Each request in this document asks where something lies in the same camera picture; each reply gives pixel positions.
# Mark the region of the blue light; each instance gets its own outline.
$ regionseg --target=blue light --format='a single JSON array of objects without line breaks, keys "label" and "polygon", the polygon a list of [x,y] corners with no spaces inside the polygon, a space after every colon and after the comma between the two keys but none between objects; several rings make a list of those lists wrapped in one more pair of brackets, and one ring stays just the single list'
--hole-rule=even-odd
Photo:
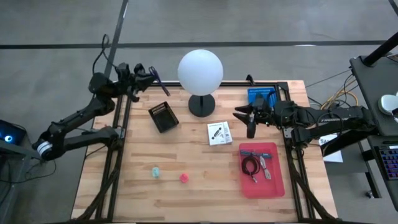
[{"label": "blue light", "polygon": [[6,136],[6,137],[4,137],[4,140],[6,142],[11,142],[12,141],[12,136]]}]

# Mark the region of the small green object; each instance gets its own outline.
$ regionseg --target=small green object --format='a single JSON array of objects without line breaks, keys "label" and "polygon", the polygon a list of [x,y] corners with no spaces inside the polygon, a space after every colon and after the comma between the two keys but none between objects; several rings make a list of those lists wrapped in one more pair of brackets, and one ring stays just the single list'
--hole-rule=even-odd
[{"label": "small green object", "polygon": [[152,168],[152,176],[155,177],[155,178],[158,178],[159,175],[160,175],[160,170],[159,170],[159,168],[158,168],[158,167]]}]

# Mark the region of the keyboard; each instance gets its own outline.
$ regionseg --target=keyboard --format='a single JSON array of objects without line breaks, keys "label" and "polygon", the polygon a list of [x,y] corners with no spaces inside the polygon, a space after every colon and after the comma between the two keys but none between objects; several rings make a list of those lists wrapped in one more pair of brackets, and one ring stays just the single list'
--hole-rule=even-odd
[{"label": "keyboard", "polygon": [[398,149],[379,150],[387,180],[398,180]]}]

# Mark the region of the blue box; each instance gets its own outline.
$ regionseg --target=blue box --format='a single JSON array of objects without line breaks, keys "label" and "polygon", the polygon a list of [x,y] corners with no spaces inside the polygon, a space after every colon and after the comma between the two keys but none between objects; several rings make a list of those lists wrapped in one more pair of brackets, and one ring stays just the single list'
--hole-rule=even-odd
[{"label": "blue box", "polygon": [[248,102],[252,103],[254,99],[256,99],[257,93],[261,93],[264,99],[268,101],[270,107],[274,107],[276,101],[278,100],[276,97],[276,93],[274,88],[250,88],[248,89]]}]

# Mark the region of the desk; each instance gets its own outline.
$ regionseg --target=desk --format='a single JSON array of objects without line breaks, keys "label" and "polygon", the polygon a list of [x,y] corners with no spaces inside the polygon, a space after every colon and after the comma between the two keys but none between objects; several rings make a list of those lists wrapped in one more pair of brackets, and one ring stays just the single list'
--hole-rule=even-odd
[{"label": "desk", "polygon": [[[288,81],[290,97],[308,106],[303,81]],[[206,118],[188,110],[190,94],[169,87],[170,97],[151,87],[132,104],[124,146],[123,163],[114,211],[114,222],[293,222],[297,221],[282,134],[275,127],[259,126],[255,139],[246,138],[246,126],[233,115],[234,107],[247,104],[247,87],[220,87],[212,95],[216,109]],[[160,134],[147,110],[167,101],[180,124]],[[94,128],[111,125],[113,114],[97,117]],[[209,146],[208,123],[228,121],[232,145]],[[246,199],[239,183],[238,146],[244,142],[277,144],[285,195],[280,198]],[[88,153],[98,146],[90,146]],[[83,166],[72,218],[78,217],[98,193],[106,150],[88,157]],[[321,151],[305,150],[304,161],[311,190],[336,216]],[[160,168],[160,179],[151,176]],[[187,173],[186,184],[179,181]],[[302,199],[303,210],[306,210]]]}]

